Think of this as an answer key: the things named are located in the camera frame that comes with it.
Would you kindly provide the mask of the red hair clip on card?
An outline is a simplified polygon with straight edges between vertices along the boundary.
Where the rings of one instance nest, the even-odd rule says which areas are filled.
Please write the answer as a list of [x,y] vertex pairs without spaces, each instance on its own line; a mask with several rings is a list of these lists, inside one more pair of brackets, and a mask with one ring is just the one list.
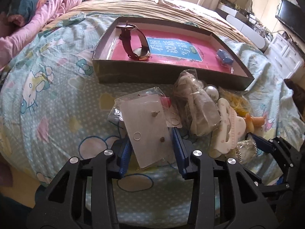
[[165,108],[165,109],[169,109],[170,106],[171,106],[171,100],[169,97],[160,97],[160,101],[161,101],[161,104],[162,106]]

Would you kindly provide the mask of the clear jewelry bag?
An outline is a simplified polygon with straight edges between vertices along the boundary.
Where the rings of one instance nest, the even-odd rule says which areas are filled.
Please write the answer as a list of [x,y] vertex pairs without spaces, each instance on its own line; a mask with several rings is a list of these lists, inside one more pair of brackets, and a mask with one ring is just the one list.
[[179,112],[182,125],[192,135],[211,133],[221,122],[216,103],[204,90],[202,81],[194,69],[184,70],[173,87],[173,101]]

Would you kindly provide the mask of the pink quilt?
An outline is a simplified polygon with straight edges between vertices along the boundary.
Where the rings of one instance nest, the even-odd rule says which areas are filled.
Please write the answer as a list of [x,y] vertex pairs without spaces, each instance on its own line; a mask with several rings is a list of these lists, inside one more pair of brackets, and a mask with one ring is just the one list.
[[1,37],[1,69],[20,53],[30,43],[40,30],[54,19],[80,5],[84,0],[47,0],[37,10],[31,21],[17,29],[11,35]]

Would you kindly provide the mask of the heart shaped vanity mirror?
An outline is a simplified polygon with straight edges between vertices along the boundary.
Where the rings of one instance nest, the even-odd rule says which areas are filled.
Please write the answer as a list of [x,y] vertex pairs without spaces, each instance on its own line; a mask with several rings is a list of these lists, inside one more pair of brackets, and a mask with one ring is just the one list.
[[252,0],[235,0],[234,3],[241,9],[246,10],[247,12],[252,11]]

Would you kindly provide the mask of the clear bag with chain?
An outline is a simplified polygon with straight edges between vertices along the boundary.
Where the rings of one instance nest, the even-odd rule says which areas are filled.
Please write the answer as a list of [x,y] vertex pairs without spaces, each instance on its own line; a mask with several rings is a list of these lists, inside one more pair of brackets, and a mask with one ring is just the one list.
[[256,157],[258,148],[254,139],[246,139],[237,143],[236,157],[240,164],[246,164]]

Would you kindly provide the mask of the tan bed sheet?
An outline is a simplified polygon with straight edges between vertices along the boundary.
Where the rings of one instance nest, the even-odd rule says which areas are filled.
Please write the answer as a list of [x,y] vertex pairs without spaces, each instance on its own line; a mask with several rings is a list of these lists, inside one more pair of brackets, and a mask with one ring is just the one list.
[[71,18],[80,13],[89,14],[100,12],[102,14],[113,14],[118,16],[130,15],[132,17],[145,17],[159,20],[168,20],[179,23],[197,25],[200,28],[211,31],[217,36],[224,36],[231,40],[244,42],[257,48],[244,34],[229,24],[218,15],[217,18],[208,15],[199,15],[194,12],[159,5],[155,0],[88,0],[73,7],[66,14],[61,15],[53,22],[44,26],[43,30],[53,28],[60,21]]

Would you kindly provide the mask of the white earring card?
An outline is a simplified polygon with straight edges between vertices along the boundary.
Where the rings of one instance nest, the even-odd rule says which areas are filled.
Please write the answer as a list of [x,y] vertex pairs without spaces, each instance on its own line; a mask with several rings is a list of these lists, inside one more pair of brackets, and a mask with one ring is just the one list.
[[141,169],[175,162],[172,128],[180,119],[171,106],[162,106],[162,96],[158,87],[121,96],[108,116],[109,122],[123,124]]

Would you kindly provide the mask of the dark teal floral pillow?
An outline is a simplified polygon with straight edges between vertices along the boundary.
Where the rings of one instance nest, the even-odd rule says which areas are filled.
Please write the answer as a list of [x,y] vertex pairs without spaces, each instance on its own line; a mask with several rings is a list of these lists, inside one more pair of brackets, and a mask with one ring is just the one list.
[[23,27],[31,21],[36,11],[46,2],[47,0],[11,0],[7,12],[7,21],[18,27]]

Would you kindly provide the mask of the dark shallow cardboard box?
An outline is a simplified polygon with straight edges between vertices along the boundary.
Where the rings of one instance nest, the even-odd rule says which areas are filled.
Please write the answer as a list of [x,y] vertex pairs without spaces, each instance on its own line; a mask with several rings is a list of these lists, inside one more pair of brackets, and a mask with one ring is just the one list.
[[184,70],[229,90],[245,90],[253,76],[211,31],[151,18],[119,17],[92,55],[101,83],[172,84]]

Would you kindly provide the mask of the white pink hair claw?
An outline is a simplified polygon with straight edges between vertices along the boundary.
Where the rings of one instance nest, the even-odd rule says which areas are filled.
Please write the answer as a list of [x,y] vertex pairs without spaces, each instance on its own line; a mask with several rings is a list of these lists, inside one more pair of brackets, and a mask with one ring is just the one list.
[[217,106],[221,121],[211,136],[208,154],[212,158],[228,154],[237,146],[246,131],[245,120],[237,115],[226,99],[220,98]]

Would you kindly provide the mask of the pink book in box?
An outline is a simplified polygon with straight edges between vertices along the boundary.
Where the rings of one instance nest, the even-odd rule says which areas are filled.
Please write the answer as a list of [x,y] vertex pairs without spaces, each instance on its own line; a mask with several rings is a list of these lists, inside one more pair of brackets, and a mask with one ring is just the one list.
[[234,73],[233,65],[222,65],[218,59],[218,49],[223,49],[227,53],[228,50],[213,33],[158,30],[142,30],[142,32],[150,46],[150,57],[144,62]]

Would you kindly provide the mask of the large pearl hair clip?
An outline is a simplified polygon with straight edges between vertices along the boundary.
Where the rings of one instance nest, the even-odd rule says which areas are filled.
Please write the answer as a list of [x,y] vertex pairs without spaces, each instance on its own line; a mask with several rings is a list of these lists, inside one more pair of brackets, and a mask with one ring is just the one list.
[[219,99],[219,92],[218,89],[213,85],[207,85],[204,87],[204,91],[207,93],[207,95],[214,101],[217,102]]

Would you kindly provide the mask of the white drawer cabinet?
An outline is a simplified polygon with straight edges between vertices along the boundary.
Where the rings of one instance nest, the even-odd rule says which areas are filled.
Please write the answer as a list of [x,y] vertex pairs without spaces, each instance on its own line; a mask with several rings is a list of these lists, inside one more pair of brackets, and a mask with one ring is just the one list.
[[264,55],[282,79],[299,82],[304,75],[304,59],[280,33],[275,33]]

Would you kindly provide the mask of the brown plush toy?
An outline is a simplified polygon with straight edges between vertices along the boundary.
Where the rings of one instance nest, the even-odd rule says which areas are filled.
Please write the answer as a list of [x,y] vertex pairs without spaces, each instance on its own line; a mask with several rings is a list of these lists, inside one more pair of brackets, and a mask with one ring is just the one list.
[[296,104],[301,115],[304,115],[305,92],[304,89],[294,83],[291,79],[284,79],[286,86],[293,91],[293,101]]

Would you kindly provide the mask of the floral pink cloth on bed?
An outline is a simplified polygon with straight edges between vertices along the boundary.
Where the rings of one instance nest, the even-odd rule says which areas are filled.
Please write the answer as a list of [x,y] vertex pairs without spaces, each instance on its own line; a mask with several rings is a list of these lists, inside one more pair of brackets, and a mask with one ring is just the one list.
[[182,0],[155,0],[155,1],[158,2],[159,5],[166,5],[171,8],[177,8],[183,11],[194,12],[199,15],[208,15],[213,18],[218,17],[218,14],[215,11],[209,10],[195,3],[190,3]]

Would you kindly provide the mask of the black flat television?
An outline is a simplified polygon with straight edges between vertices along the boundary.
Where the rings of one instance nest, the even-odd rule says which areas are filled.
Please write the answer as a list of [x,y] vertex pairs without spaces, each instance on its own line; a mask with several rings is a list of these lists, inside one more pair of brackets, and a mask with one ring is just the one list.
[[275,17],[304,42],[304,12],[288,0],[280,0]]

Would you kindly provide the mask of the white grey vanity desk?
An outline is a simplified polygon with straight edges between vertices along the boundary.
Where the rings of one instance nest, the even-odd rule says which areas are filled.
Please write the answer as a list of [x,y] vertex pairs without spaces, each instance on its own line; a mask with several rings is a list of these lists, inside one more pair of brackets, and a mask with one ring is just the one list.
[[268,47],[267,40],[249,26],[249,20],[244,15],[221,2],[218,3],[216,12],[229,24],[244,34],[263,53],[266,51]]

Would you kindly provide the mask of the red strap wristwatch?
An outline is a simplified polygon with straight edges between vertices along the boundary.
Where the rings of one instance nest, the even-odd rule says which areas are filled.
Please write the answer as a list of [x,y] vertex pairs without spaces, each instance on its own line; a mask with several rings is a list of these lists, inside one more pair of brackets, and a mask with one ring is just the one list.
[[119,40],[131,60],[144,61],[150,57],[150,46],[144,33],[135,25],[126,22],[116,26]]

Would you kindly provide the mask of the small blue box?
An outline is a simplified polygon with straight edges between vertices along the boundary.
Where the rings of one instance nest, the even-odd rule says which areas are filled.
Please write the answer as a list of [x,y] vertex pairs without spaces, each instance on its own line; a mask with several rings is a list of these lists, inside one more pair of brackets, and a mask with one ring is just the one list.
[[234,59],[227,53],[227,51],[218,49],[217,56],[222,65],[233,65]]

